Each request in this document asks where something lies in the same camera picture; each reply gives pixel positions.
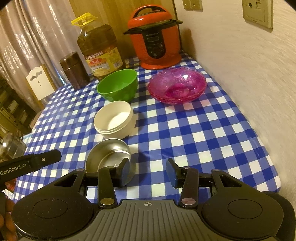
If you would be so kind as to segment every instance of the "pressure cooker handle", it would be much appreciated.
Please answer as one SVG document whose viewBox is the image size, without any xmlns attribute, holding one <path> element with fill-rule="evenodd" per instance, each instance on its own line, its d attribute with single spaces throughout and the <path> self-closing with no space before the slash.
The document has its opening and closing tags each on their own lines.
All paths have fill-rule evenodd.
<svg viewBox="0 0 296 241">
<path fill-rule="evenodd" d="M 144 9 L 146 9 L 146 8 L 157 9 L 157 10 L 160 10 L 161 12 L 168 12 L 166 9 L 164 9 L 164 8 L 162 8 L 161 6 L 158 6 L 158 5 L 146 5 L 146 6 L 139 7 L 139 8 L 135 11 L 135 13 L 134 13 L 134 15 L 133 15 L 133 18 L 137 17 L 138 14 L 139 14 L 142 10 L 144 10 Z"/>
</svg>

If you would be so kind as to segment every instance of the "blue and white checkered tablecloth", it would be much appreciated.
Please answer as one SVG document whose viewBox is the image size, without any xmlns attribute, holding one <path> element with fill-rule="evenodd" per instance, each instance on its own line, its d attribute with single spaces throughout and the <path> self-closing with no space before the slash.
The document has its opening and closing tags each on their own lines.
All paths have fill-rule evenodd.
<svg viewBox="0 0 296 241">
<path fill-rule="evenodd" d="M 207 88 L 199 99 L 184 105 L 154 100 L 147 91 L 157 71 L 139 67 L 138 58 L 128 66 L 138 72 L 139 89 L 131 105 L 137 123 L 124 139 L 137 160 L 136 174 L 126 188 L 116 190 L 120 199 L 178 199 L 165 173 L 173 158 L 180 166 L 200 172 L 221 169 L 260 191 L 277 191 L 280 178 L 260 139 L 238 107 L 192 58 L 183 58 L 176 67 L 188 66 L 205 75 Z M 109 102 L 97 92 L 97 81 L 74 91 L 66 85 L 57 90 L 41 114 L 32 134 L 25 140 L 29 153 L 59 149 L 62 160 L 18 178 L 17 201 L 70 171 L 83 168 L 91 149 L 102 140 L 94 128 L 96 112 Z M 97 189 L 89 188 L 87 198 L 96 201 Z"/>
</svg>

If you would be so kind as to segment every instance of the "hand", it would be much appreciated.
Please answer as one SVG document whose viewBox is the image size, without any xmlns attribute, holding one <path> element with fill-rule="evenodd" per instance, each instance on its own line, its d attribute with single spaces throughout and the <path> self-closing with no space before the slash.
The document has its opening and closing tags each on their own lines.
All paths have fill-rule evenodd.
<svg viewBox="0 0 296 241">
<path fill-rule="evenodd" d="M 0 230 L 2 233 L 2 236 L 7 241 L 17 241 L 17 234 L 16 234 L 16 228 L 13 224 L 11 214 L 9 212 L 12 211 L 14 206 L 14 202 L 8 198 L 6 198 L 5 202 L 5 217 L 2 217 L 0 215 Z"/>
</svg>

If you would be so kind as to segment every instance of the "electrical outlet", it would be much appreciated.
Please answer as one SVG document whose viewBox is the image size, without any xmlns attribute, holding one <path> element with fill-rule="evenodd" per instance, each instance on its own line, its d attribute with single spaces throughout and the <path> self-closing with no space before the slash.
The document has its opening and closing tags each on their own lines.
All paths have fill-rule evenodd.
<svg viewBox="0 0 296 241">
<path fill-rule="evenodd" d="M 202 10 L 202 0 L 190 0 L 193 10 Z"/>
<path fill-rule="evenodd" d="M 186 10 L 192 10 L 190 0 L 183 0 L 183 6 L 184 6 L 184 9 L 186 9 Z"/>
<path fill-rule="evenodd" d="M 273 28 L 274 11 L 272 0 L 242 0 L 244 19 Z"/>
</svg>

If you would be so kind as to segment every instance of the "stainless steel bowl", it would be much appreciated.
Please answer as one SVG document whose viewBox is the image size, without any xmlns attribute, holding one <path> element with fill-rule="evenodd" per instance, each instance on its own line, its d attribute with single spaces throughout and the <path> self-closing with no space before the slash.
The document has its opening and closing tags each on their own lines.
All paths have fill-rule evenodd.
<svg viewBox="0 0 296 241">
<path fill-rule="evenodd" d="M 131 181 L 135 174 L 136 164 L 131 159 L 131 151 L 128 145 L 116 138 L 110 138 L 101 141 L 89 153 L 86 162 L 86 172 L 97 172 L 103 167 L 117 167 L 124 158 L 128 158 L 130 162 L 130 172 L 128 182 Z"/>
</svg>

